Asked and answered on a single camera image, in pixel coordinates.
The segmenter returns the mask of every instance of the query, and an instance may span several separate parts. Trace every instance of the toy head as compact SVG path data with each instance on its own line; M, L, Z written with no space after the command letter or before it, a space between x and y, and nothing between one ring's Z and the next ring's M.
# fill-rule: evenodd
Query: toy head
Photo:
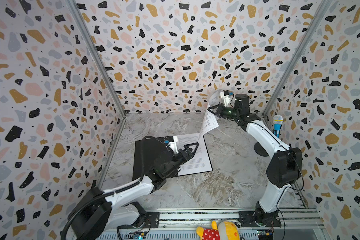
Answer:
M239 229L235 223L224 221L219 223L220 240L240 240Z

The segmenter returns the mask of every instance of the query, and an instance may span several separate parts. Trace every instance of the perforated metal panel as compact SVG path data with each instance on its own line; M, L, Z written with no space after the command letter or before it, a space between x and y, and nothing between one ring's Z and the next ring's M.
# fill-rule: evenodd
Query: perforated metal panel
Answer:
M120 231L121 238L123 240L131 239L133 237L132 234L129 234L130 231ZM240 230L240 236L244 237L245 240L258 240L256 230ZM105 231L103 232L97 239L119 239L117 237L116 231ZM189 231L189 230L176 230L176 231L151 231L147 234L145 239L157 239L157 240L164 240L164 239L187 239L187 240L200 240L200 237L196 234L196 231Z

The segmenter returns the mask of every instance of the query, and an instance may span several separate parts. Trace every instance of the robotic arm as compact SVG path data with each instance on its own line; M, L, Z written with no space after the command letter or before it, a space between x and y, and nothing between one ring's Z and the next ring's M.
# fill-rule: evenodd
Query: robotic arm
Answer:
M212 106L208 111L219 118L232 119L244 131L251 134L271 158L266 174L268 185L263 197L256 204L254 218L259 225L267 225L277 216L278 204L288 187L301 176L302 153L279 140L254 113L250 113L250 97L246 94L235 96L234 107L230 103L229 91L222 92L224 104Z
M143 142L157 140L160 146L158 157L153 166L144 170ZM142 175L128 184L101 191L98 187L89 190L72 212L68 215L61 240L66 239L69 226L77 240L94 240L104 230L121 225L140 227L145 221L145 210L135 199L160 189L168 177L178 173L180 166L195 155L198 143L184 145L185 149L177 150L177 138L173 142L162 142L146 136L141 143Z

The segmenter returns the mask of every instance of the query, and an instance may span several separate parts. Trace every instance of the microphone head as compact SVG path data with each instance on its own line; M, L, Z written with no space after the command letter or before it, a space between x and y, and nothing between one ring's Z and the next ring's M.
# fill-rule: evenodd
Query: microphone head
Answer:
M282 124L283 123L283 116L276 115L273 117L273 124Z

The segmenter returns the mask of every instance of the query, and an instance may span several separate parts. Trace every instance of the black round base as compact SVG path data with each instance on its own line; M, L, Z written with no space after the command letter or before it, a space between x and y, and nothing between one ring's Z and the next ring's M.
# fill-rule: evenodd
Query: black round base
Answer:
M260 156L263 156L263 157L268 157L268 153L267 151L265 151L265 149L257 142L254 144L254 151L259 154Z

